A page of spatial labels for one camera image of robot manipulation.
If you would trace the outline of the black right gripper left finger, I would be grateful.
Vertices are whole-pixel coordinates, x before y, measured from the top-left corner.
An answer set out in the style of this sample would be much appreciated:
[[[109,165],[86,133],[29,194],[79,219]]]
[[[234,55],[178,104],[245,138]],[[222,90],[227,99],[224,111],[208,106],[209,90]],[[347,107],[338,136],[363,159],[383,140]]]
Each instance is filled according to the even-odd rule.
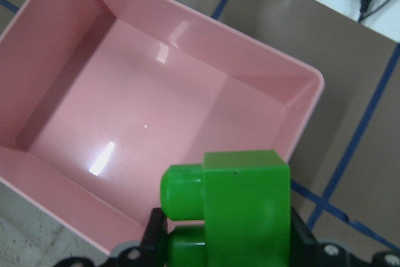
[[[141,240],[143,266],[164,266],[168,256],[168,222],[161,208],[153,208]]]

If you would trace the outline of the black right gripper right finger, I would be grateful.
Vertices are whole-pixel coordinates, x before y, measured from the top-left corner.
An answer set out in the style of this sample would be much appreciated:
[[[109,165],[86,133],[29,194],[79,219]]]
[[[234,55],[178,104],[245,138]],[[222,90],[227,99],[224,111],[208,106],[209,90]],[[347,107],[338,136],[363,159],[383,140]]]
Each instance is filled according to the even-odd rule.
[[[318,242],[298,212],[291,207],[290,266],[316,265]]]

